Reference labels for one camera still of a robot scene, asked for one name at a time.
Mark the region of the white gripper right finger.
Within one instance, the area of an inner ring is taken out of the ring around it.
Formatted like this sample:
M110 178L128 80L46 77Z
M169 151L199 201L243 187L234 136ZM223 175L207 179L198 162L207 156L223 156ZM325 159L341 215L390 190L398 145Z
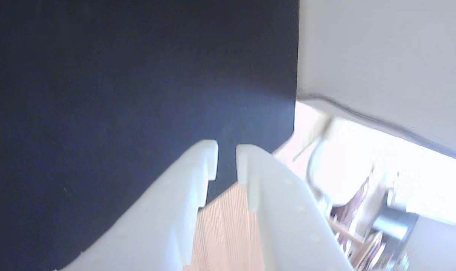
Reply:
M265 270L353 270L306 181L256 145L239 144L235 156L238 182L256 214Z

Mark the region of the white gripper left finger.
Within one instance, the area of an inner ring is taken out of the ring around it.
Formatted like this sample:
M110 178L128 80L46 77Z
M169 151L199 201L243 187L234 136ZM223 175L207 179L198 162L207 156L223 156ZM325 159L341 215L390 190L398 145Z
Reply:
M187 149L65 271L181 271L191 263L198 210L217 176L218 143Z

